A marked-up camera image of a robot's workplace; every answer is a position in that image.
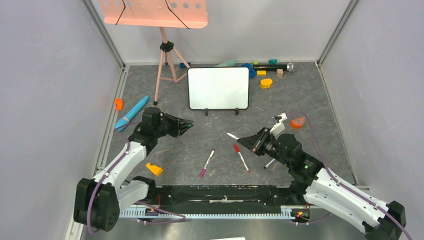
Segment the green marker without cap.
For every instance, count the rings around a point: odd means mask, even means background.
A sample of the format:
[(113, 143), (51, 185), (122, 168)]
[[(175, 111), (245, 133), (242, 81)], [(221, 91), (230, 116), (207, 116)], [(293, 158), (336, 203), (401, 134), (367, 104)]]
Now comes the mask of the green marker without cap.
[(235, 139), (235, 140), (238, 140), (238, 139), (239, 139), (239, 137), (237, 137), (237, 136), (235, 136), (235, 135), (233, 135), (233, 134), (231, 134), (231, 133), (229, 133), (229, 132), (227, 132), (226, 134), (227, 134), (228, 136), (230, 136), (231, 138)]

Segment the white whiteboard black frame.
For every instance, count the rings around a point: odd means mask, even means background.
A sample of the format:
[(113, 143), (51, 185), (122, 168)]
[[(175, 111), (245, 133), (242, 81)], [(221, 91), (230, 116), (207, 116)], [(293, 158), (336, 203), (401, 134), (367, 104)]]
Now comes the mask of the white whiteboard black frame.
[(249, 107), (249, 69), (192, 67), (187, 70), (191, 110), (245, 110)]

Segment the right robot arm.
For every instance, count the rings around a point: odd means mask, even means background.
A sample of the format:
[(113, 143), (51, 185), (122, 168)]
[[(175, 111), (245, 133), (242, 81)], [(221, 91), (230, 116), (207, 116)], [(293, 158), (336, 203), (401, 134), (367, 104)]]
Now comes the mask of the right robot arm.
[(278, 137), (263, 127), (252, 136), (236, 141), (257, 156), (268, 155), (288, 169), (293, 177), (289, 199), (307, 202), (347, 221), (367, 240), (398, 240), (406, 226), (405, 207), (397, 201), (387, 203), (350, 184), (303, 151), (293, 134)]

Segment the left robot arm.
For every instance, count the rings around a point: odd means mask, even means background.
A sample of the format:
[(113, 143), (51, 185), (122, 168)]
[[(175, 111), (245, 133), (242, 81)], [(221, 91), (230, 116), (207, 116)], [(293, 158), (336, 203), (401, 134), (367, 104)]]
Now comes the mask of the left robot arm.
[(92, 178), (77, 183), (73, 220), (85, 225), (90, 234), (109, 232), (123, 210), (138, 201), (153, 203), (157, 198), (153, 179), (136, 176), (127, 185), (124, 181), (147, 158), (159, 138), (177, 138), (193, 125), (193, 120), (173, 116), (158, 107), (145, 108), (141, 122), (135, 124), (120, 153)]

